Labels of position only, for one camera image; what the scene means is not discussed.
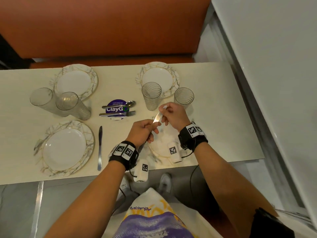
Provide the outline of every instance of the clear glass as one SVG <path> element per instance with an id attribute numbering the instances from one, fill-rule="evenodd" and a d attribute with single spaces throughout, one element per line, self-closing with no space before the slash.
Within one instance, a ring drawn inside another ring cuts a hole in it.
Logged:
<path id="1" fill-rule="evenodd" d="M 142 87 L 142 94 L 148 110 L 153 111 L 159 105 L 162 88 L 155 82 L 148 82 Z"/>
<path id="2" fill-rule="evenodd" d="M 66 111 L 60 110 L 56 106 L 56 94 L 49 88 L 39 88 L 34 90 L 30 96 L 30 102 L 34 106 L 40 107 L 61 117 L 68 116 Z"/>
<path id="3" fill-rule="evenodd" d="M 89 109 L 73 92 L 62 93 L 56 101 L 56 106 L 81 120 L 88 120 L 91 116 Z"/>
<path id="4" fill-rule="evenodd" d="M 189 88 L 178 88 L 174 93 L 174 103 L 178 103 L 187 109 L 194 101 L 194 93 Z"/>

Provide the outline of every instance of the metal utensil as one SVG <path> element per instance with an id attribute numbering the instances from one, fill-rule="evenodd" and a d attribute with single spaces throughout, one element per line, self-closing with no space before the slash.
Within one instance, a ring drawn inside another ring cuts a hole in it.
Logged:
<path id="1" fill-rule="evenodd" d="M 102 126 L 100 126 L 99 128 L 98 171 L 101 171 L 101 140 L 102 140 Z"/>
<path id="2" fill-rule="evenodd" d="M 118 108 L 118 107 L 127 107 L 127 108 L 132 108 L 136 105 L 136 101 L 128 101 L 126 104 L 120 104 L 120 105 L 106 105 L 102 106 L 103 109 L 106 108 Z"/>
<path id="3" fill-rule="evenodd" d="M 153 123 L 160 121 L 160 119 L 163 117 L 163 114 L 161 112 L 158 112 L 158 114 L 156 115 Z"/>
<path id="4" fill-rule="evenodd" d="M 107 117 L 111 115 L 125 115 L 127 117 L 136 115 L 136 111 L 128 111 L 128 112 L 122 112 L 122 113 L 101 113 L 99 114 L 100 117 Z"/>

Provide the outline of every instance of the black wrist strap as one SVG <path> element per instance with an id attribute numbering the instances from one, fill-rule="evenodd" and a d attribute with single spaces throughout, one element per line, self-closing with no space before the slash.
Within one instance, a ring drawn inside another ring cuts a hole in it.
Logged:
<path id="1" fill-rule="evenodd" d="M 183 128 L 180 131 L 178 138 L 181 148 L 188 148 L 193 152 L 195 151 L 195 148 L 198 146 L 198 144 L 201 144 L 202 142 L 208 143 L 205 133 L 195 123 L 187 125 L 185 128 Z"/>
<path id="2" fill-rule="evenodd" d="M 123 164 L 125 170 L 128 171 L 136 166 L 138 156 L 139 154 L 133 143 L 129 141 L 122 141 L 113 151 L 109 158 L 109 162 L 116 160 Z"/>

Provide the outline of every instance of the butter knife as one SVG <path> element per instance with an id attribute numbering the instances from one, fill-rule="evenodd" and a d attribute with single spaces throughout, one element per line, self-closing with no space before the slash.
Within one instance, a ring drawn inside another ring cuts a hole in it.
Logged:
<path id="1" fill-rule="evenodd" d="M 160 119 L 163 117 L 163 114 L 161 112 L 158 112 L 157 116 L 155 117 L 153 123 L 160 121 Z"/>
<path id="2" fill-rule="evenodd" d="M 102 139 L 102 126 L 100 126 L 99 128 L 98 171 L 101 171 L 101 139 Z"/>

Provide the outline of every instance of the gold geometric pattern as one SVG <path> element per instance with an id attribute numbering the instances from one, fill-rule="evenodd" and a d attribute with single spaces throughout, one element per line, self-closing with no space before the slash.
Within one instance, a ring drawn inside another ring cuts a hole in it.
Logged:
<path id="1" fill-rule="evenodd" d="M 172 69 L 171 66 L 164 62 L 149 62 L 148 64 L 145 64 L 145 66 L 143 66 L 141 68 L 141 71 L 138 73 L 138 77 L 135 78 L 136 83 L 139 84 L 142 88 L 142 86 L 144 85 L 144 83 L 142 82 L 143 75 L 151 68 L 164 68 L 172 75 L 173 84 L 169 90 L 161 94 L 161 98 L 167 98 L 173 95 L 180 85 L 179 75 L 174 69 Z"/>
<path id="2" fill-rule="evenodd" d="M 84 155 L 81 157 L 81 159 L 73 167 L 70 167 L 65 170 L 53 170 L 45 162 L 45 158 L 43 156 L 43 149 L 46 142 L 50 139 L 51 136 L 53 136 L 58 131 L 61 131 L 66 128 L 77 129 L 85 136 L 85 139 L 86 139 L 85 152 L 84 152 Z M 87 163 L 87 161 L 89 160 L 89 157 L 91 156 L 93 152 L 94 144 L 95 144 L 95 140 L 94 140 L 93 132 L 86 124 L 79 122 L 77 120 L 69 120 L 69 121 L 60 122 L 58 124 L 54 124 L 45 131 L 45 134 L 37 141 L 34 147 L 34 156 L 36 158 L 36 164 L 40 167 L 41 172 L 48 176 L 63 177 L 63 176 L 71 175 L 75 173 L 77 170 L 79 170 L 81 167 L 83 167 L 84 164 Z"/>
<path id="3" fill-rule="evenodd" d="M 89 66 L 86 66 L 84 64 L 71 64 L 68 66 L 65 66 L 64 68 L 62 68 L 62 70 L 55 75 L 54 79 L 50 81 L 50 85 L 53 86 L 53 89 L 55 91 L 55 93 L 59 93 L 57 91 L 57 82 L 58 80 L 61 78 L 61 76 L 63 76 L 65 73 L 71 72 L 71 71 L 83 71 L 85 73 L 87 73 L 90 77 L 91 83 L 89 88 L 82 94 L 77 94 L 78 97 L 81 100 L 84 100 L 85 98 L 89 97 L 97 88 L 98 85 L 98 76 L 97 73 Z"/>

